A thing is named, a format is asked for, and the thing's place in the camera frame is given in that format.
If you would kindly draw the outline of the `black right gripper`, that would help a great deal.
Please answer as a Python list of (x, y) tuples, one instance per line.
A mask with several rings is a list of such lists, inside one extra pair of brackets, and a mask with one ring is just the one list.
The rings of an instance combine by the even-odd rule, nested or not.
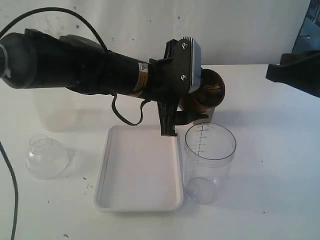
[(315, 97), (320, 96), (320, 51), (284, 53), (279, 64), (269, 64), (265, 78)]

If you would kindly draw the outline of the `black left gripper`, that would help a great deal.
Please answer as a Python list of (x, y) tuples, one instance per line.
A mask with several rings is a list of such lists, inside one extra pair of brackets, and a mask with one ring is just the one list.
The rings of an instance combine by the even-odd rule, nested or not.
[(136, 82), (134, 93), (145, 104), (156, 102), (160, 122), (160, 134), (176, 137), (176, 125), (208, 119), (207, 114), (178, 111), (181, 97), (189, 93), (192, 85), (193, 41), (191, 39), (170, 40), (166, 43), (162, 59), (135, 60), (137, 69), (147, 74), (144, 82)]

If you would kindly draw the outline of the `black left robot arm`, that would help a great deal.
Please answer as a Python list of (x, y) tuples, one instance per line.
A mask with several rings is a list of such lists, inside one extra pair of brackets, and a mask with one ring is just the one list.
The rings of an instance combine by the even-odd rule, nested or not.
[(14, 89), (67, 88), (83, 95), (118, 95), (156, 102), (163, 136), (175, 127), (206, 119), (183, 107), (202, 84), (201, 49), (190, 37), (166, 43), (163, 59), (144, 62), (77, 35), (54, 38), (35, 29), (0, 41), (0, 76)]

